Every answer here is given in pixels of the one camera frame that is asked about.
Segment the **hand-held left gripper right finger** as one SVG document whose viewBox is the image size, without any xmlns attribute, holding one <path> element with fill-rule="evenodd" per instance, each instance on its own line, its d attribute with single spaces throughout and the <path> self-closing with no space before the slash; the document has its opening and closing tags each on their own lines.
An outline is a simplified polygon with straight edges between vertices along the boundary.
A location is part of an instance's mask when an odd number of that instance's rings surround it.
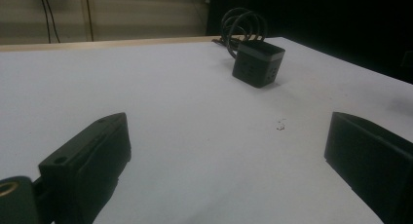
<svg viewBox="0 0 413 224">
<path fill-rule="evenodd" d="M 384 224 L 413 224 L 413 143 L 360 117 L 332 114 L 328 164 Z"/>
</svg>

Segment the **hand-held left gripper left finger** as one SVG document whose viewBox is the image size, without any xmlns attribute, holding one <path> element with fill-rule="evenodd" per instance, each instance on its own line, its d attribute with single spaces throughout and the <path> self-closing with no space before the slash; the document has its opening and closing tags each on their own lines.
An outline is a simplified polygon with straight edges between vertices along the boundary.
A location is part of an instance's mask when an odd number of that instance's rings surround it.
<svg viewBox="0 0 413 224">
<path fill-rule="evenodd" d="M 127 115 L 101 118 L 39 165 L 56 224 L 92 224 L 131 159 Z"/>
</svg>

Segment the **black cube power socket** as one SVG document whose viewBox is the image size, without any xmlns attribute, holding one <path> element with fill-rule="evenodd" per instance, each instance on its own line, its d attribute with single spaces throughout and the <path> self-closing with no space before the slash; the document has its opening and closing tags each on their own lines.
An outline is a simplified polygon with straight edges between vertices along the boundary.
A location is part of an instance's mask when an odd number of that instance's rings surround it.
<svg viewBox="0 0 413 224">
<path fill-rule="evenodd" d="M 284 53 L 285 49 L 265 41 L 242 42 L 232 75 L 254 88 L 263 88 L 275 82 Z"/>
</svg>

